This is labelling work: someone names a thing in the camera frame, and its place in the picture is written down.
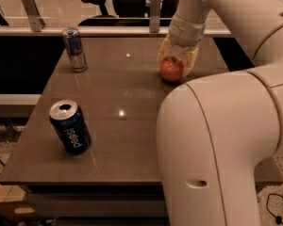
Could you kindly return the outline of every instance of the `energy drink can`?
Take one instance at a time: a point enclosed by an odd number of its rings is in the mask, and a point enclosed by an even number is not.
[[[84,121],[82,109],[71,100],[54,103],[49,110],[49,120],[59,139],[69,153],[83,153],[92,139]]]
[[[78,30],[74,27],[67,27],[62,31],[62,35],[73,71],[86,71],[87,61]]]

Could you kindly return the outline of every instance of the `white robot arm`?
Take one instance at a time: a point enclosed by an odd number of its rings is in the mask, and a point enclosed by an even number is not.
[[[255,166],[283,153],[283,0],[180,0],[169,50],[197,46],[208,8],[257,67],[190,81],[163,102],[157,145],[167,209],[172,226],[259,226]]]

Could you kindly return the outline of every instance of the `desk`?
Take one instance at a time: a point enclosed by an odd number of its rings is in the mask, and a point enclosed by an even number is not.
[[[89,68],[72,72],[63,54],[0,184],[25,189],[28,200],[45,217],[165,217],[156,119],[163,99],[180,83],[160,78],[156,56],[162,39],[82,41]],[[92,144],[83,154],[66,153],[49,122],[50,106],[62,99],[76,101],[84,112]],[[125,117],[119,116],[121,110]],[[257,177],[268,184],[260,171]]]

